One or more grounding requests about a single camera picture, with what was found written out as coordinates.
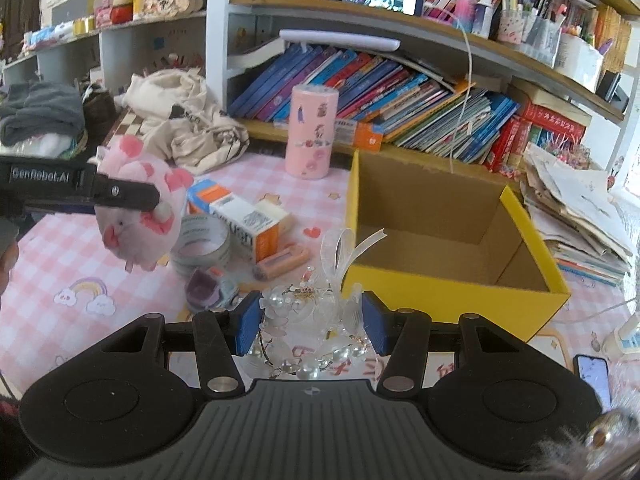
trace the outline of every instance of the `beige cloth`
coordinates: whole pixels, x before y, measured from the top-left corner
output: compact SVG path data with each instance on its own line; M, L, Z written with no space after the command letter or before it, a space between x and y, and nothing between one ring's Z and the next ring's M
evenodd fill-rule
M124 105L145 120L140 127L145 149L193 174L235 160L249 145L245 127L222 111L195 73L134 75Z

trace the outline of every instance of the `cloud print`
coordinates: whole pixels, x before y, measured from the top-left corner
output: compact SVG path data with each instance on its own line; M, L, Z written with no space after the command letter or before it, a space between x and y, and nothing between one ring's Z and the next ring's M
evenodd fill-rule
M97 314L98 316L113 316L116 312L116 306L109 296L100 294L100 296L96 296L94 300L86 304L86 311L89 314Z
M70 288L63 288L59 293L55 295L53 298L53 302L57 304L62 304L66 306L74 306L78 301L76 298L76 294Z

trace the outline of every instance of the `table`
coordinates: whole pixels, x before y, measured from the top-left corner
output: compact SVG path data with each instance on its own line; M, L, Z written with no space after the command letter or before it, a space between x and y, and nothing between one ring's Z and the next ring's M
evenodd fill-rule
M296 225L289 240L308 245L318 265L321 234L342 226L348 172L331 170L319 181L295 179L284 171L284 161L267 155L245 155L217 170L209 178L246 200L257 202L265 195L293 213ZM95 342L148 312L161 312L168 322L184 316L184 280L170 267L154 272L124 271L124 262L106 250L95 219L89 216L47 216L20 242L20 260L2 297L0 310L0 369L24 391L39 377ZM297 283L302 270L278 278L277 283ZM554 320L581 319L623 301L610 286L566 275L572 298ZM242 288L251 288L244 283ZM566 354L598 354L591 346L628 317L620 307L590 322L555 324L564 339ZM313 350L292 344L294 353ZM188 359L173 360L188 382ZM431 372L451 368L447 356L430 357ZM323 378L373 378L379 376L384 359L368 356L324 372ZM627 388L640 389L640 364L631 362L612 368Z

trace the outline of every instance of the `purple book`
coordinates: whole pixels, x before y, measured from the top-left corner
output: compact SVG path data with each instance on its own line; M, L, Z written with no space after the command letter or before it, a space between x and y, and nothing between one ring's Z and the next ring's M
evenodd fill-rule
M291 91L293 87L299 83L302 83L316 68L329 59L335 53L334 48L324 49L318 56L316 56L311 63L305 66L293 79L291 79L282 89L278 92L276 97L269 101L260 112L256 115L256 119L263 122L270 121L280 107L291 98Z

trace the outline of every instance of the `clear plastic pen holder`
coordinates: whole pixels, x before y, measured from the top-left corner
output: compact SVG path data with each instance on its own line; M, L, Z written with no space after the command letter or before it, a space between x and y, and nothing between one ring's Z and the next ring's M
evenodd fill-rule
M524 34L524 27L528 17L528 12L521 12L517 10L503 10L500 15L498 41L510 45L521 44Z
M518 50L553 68L558 55L560 35L560 23L537 17L533 23L527 23L525 26L523 41Z

